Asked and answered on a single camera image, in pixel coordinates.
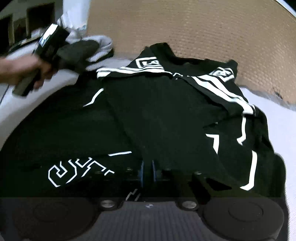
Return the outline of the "person's left hand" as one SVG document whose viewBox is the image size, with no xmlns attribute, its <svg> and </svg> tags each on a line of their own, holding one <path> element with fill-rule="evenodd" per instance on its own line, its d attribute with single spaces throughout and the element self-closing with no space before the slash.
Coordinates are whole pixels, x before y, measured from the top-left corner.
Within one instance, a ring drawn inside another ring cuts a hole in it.
<svg viewBox="0 0 296 241">
<path fill-rule="evenodd" d="M 29 54 L 16 59 L 1 57 L 0 63 L 1 84 L 17 85 L 29 73 L 40 70 L 41 77 L 34 83 L 34 89 L 40 89 L 44 81 L 51 80 L 57 73 L 50 64 L 41 60 L 38 56 Z"/>
</svg>

